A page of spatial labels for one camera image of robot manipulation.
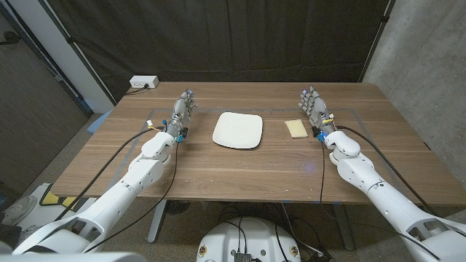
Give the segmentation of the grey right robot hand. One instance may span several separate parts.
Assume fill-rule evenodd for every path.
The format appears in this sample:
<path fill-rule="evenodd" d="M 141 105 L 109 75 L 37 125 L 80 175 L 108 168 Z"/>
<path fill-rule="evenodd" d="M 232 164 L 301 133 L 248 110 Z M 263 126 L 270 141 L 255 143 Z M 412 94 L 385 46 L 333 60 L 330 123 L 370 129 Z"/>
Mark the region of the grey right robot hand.
<path fill-rule="evenodd" d="M 336 131 L 333 114 L 329 112 L 325 101 L 313 86 L 310 86 L 308 90 L 303 90 L 300 98 L 299 108 L 308 116 L 315 137 L 318 135 L 326 137 Z"/>

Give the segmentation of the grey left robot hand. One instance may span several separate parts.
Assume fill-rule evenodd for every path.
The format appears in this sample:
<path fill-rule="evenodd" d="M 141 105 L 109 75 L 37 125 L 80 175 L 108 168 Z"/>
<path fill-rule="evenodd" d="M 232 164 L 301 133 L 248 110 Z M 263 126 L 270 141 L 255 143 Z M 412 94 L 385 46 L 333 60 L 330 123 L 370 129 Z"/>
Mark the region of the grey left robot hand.
<path fill-rule="evenodd" d="M 189 126 L 191 113 L 196 107 L 194 93 L 188 88 L 176 100 L 171 117 L 167 121 L 165 132 L 174 138 L 177 137 L 183 128 Z"/>

